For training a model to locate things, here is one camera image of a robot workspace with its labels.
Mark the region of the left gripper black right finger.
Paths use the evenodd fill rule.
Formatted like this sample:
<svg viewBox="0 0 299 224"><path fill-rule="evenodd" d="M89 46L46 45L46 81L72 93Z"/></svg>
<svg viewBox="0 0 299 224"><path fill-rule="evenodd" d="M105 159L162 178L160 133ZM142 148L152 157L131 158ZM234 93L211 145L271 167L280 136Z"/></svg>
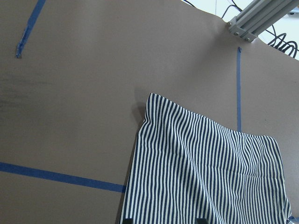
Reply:
<svg viewBox="0 0 299 224"><path fill-rule="evenodd" d="M208 224L208 221L205 218L197 218L196 221L197 224Z"/></svg>

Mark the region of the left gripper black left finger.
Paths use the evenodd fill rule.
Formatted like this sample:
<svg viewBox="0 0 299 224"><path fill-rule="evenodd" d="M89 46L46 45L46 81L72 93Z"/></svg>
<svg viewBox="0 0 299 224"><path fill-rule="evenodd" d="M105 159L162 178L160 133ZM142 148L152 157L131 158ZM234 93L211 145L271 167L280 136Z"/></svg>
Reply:
<svg viewBox="0 0 299 224"><path fill-rule="evenodd" d="M133 224L133 219L132 218L123 219L123 224Z"/></svg>

